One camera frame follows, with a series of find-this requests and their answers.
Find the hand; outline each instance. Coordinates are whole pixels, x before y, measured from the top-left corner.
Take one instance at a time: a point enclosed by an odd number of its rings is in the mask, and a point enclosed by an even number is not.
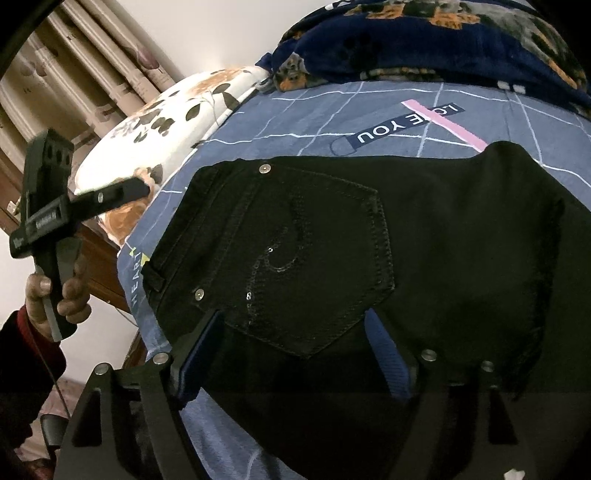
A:
[[[90,293],[88,292],[87,262],[83,255],[80,255],[74,263],[74,276],[64,283],[62,288],[63,300],[57,304],[57,313],[66,317],[70,323],[78,324],[84,322],[90,316]],[[52,289],[51,280],[42,275],[29,275],[25,288],[25,305],[31,325],[49,341],[51,328],[45,315],[43,297],[47,297]]]

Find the person's arm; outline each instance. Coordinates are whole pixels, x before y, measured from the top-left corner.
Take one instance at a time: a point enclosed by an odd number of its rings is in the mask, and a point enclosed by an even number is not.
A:
[[[63,286],[58,312],[68,322],[81,323],[90,315],[86,261],[74,265],[74,277]],[[30,424],[47,399],[53,380],[66,369],[59,343],[51,340],[51,329],[43,307],[49,295],[48,278],[31,275],[25,288],[25,306],[15,312],[0,330],[0,434],[12,448],[31,436]]]

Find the fingernail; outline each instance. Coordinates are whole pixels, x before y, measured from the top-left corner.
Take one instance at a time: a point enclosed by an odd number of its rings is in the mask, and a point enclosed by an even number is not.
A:
[[[41,279],[41,292],[44,294],[49,293],[51,290],[51,280],[49,278],[42,278]]]

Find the dark blue label print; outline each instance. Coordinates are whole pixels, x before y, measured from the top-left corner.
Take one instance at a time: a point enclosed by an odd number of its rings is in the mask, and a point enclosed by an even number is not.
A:
[[[465,110],[455,103],[448,103],[447,105],[440,105],[433,108],[430,108],[432,112],[439,113],[441,116],[450,116],[455,115],[456,113],[465,112]],[[387,137],[393,133],[400,133],[403,130],[409,129],[411,127],[417,127],[418,125],[423,125],[429,123],[429,120],[423,118],[418,113],[408,113],[406,115],[401,115],[396,118],[392,118],[390,120],[386,120],[385,122],[380,123],[379,125],[375,125],[374,127],[366,128],[365,130],[361,130],[353,135],[349,135],[346,137],[347,141],[355,150],[359,147],[363,147],[364,145],[370,144],[371,142],[377,140],[378,138]]]

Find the white wall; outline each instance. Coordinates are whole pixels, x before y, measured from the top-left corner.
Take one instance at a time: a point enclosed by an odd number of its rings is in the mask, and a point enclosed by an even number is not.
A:
[[[0,232],[0,325],[25,300],[25,282],[34,271],[33,259],[14,260],[10,256],[8,235]],[[137,328],[102,300],[90,299],[92,314],[70,338],[62,341],[66,356],[65,377],[85,383],[96,364],[109,362],[120,368]]]
[[[105,0],[176,79],[256,63],[330,0]]]

